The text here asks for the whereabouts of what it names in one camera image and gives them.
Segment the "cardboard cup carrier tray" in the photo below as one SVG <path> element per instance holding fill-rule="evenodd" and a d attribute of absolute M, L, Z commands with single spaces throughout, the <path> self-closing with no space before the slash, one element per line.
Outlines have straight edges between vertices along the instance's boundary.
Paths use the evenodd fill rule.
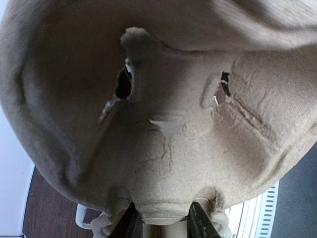
<path fill-rule="evenodd" d="M 44 179 L 118 238 L 188 238 L 317 141 L 314 0 L 9 0 L 0 104 Z"/>

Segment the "brown paper bag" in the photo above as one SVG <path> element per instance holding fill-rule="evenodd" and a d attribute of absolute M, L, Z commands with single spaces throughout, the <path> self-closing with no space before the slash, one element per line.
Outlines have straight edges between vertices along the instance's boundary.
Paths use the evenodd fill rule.
<path fill-rule="evenodd" d="M 85 230 L 92 230 L 92 221 L 100 216 L 102 211 L 95 211 L 81 204 L 77 205 L 75 223 Z"/>

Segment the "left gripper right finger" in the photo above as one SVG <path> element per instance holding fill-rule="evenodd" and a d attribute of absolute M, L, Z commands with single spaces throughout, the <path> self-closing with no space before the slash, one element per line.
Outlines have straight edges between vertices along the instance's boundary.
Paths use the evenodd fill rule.
<path fill-rule="evenodd" d="M 193 202 L 189 209 L 188 238 L 221 238 L 198 202 Z"/>

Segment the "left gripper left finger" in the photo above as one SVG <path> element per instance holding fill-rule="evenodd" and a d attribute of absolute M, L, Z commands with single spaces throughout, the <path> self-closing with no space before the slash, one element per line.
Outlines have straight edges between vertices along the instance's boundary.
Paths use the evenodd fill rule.
<path fill-rule="evenodd" d="M 143 223 L 134 203 L 128 207 L 118 223 L 119 238 L 142 238 Z"/>

